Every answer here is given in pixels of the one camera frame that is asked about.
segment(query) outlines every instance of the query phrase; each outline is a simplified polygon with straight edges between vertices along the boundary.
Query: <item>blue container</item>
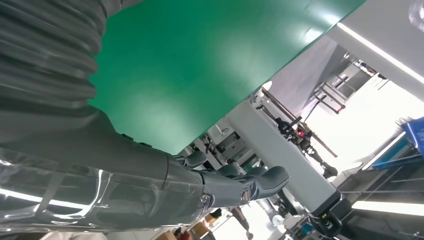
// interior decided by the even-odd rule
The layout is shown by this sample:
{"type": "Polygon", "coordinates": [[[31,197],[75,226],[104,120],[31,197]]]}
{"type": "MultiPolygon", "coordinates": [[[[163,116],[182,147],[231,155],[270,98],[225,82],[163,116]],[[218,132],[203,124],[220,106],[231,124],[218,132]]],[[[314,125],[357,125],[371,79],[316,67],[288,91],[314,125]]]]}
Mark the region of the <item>blue container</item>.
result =
{"type": "Polygon", "coordinates": [[[424,117],[405,123],[402,128],[419,153],[424,156],[424,117]]]}

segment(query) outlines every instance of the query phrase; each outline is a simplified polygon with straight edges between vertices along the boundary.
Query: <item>metal bolt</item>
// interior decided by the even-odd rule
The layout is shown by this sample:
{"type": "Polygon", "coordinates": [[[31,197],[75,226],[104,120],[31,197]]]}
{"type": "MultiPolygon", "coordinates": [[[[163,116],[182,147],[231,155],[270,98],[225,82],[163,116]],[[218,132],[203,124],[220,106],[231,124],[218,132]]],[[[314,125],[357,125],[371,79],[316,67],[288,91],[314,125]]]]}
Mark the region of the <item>metal bolt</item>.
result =
{"type": "Polygon", "coordinates": [[[203,194],[203,195],[200,197],[200,201],[201,201],[203,204],[205,204],[205,203],[209,202],[209,199],[210,199],[210,197],[209,197],[209,195],[208,195],[208,194],[203,194]]]}
{"type": "Polygon", "coordinates": [[[241,203],[242,204],[247,204],[250,199],[251,199],[251,192],[249,191],[249,189],[244,189],[241,192],[241,196],[240,196],[241,203]]]}

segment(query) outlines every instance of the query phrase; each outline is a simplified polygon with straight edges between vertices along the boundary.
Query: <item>green panel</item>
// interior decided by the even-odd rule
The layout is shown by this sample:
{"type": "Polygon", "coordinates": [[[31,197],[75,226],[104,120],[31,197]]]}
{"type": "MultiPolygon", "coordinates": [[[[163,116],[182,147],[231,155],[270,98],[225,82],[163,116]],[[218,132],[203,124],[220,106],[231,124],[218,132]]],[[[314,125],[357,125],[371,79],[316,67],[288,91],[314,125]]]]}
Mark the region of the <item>green panel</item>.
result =
{"type": "Polygon", "coordinates": [[[92,78],[116,130],[178,153],[365,0],[145,0],[92,78]]]}

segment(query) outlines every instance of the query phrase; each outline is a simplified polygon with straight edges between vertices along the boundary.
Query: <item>gray robot arm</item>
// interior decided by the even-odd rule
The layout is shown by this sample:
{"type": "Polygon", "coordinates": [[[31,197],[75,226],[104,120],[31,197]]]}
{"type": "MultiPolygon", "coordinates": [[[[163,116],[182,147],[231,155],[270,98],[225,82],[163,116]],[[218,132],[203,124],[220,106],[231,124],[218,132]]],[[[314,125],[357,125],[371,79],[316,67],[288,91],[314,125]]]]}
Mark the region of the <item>gray robot arm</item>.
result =
{"type": "Polygon", "coordinates": [[[139,0],[0,3],[0,228],[122,231],[190,224],[269,197],[282,167],[222,176],[115,131],[88,105],[105,22],[139,0]]]}

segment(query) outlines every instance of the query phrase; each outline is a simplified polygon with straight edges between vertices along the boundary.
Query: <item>person's leg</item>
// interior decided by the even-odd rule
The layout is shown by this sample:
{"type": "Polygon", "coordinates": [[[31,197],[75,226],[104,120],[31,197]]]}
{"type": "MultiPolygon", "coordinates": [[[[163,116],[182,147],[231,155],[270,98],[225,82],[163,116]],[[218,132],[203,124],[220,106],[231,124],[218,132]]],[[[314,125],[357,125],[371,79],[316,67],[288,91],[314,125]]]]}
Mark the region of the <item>person's leg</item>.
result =
{"type": "Polygon", "coordinates": [[[249,232],[249,223],[245,217],[245,215],[242,212],[242,209],[240,207],[235,207],[233,210],[231,210],[232,216],[237,219],[237,221],[240,223],[240,225],[246,230],[246,236],[248,240],[253,239],[253,234],[249,232]]]}

